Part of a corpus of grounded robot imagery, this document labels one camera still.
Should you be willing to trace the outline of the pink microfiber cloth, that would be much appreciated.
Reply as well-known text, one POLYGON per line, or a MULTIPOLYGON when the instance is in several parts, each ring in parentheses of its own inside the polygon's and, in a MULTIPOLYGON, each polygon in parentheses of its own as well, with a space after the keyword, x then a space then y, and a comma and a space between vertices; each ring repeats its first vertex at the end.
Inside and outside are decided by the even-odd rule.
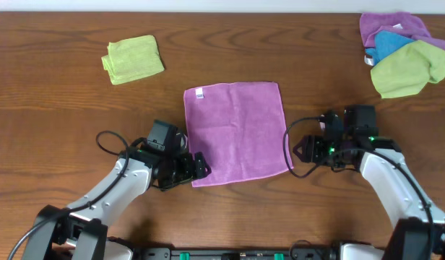
POLYGON ((219 83, 183 94, 189 150, 202 152, 212 172, 193 187, 268 178, 288 171, 286 130, 275 82, 219 83))

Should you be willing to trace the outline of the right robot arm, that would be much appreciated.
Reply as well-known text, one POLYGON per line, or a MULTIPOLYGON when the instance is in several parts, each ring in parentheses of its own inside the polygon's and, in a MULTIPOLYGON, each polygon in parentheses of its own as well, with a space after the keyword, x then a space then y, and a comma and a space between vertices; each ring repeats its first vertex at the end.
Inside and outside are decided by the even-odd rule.
POLYGON ((349 134, 331 139, 305 136, 293 148, 303 163, 333 171, 346 166, 368 181, 393 227, 384 250, 362 243, 342 243, 331 259, 445 259, 445 212, 429 198, 411 174, 392 139, 375 134, 349 134))

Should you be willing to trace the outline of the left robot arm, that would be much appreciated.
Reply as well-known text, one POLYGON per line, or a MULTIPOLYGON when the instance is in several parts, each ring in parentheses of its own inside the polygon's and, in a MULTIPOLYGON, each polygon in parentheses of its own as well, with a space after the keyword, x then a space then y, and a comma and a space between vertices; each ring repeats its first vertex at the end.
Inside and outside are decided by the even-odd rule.
POLYGON ((52 245, 75 247, 74 259, 131 259, 132 249, 107 239, 108 228, 155 181, 167 191, 210 174, 204 155, 129 147, 111 172, 82 198, 59 209, 48 205, 19 241, 24 259, 50 259, 52 245))

